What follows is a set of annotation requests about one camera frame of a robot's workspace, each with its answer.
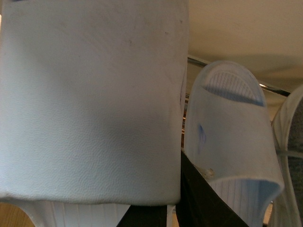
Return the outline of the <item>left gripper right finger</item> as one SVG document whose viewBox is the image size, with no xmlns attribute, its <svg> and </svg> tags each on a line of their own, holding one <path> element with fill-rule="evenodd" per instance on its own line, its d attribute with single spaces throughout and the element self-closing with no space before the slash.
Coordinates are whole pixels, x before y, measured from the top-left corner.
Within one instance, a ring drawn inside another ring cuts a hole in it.
<svg viewBox="0 0 303 227">
<path fill-rule="evenodd" d="M 246 227 L 181 152 L 181 197 L 176 205 L 180 227 Z"/>
</svg>

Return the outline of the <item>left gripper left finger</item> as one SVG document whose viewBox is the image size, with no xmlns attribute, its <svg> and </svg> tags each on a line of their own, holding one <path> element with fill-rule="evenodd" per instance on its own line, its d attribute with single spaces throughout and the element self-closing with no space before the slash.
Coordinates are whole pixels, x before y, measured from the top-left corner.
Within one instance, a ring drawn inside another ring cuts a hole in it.
<svg viewBox="0 0 303 227">
<path fill-rule="evenodd" d="M 165 227 L 167 224 L 167 206 L 131 205 L 118 227 Z"/>
</svg>

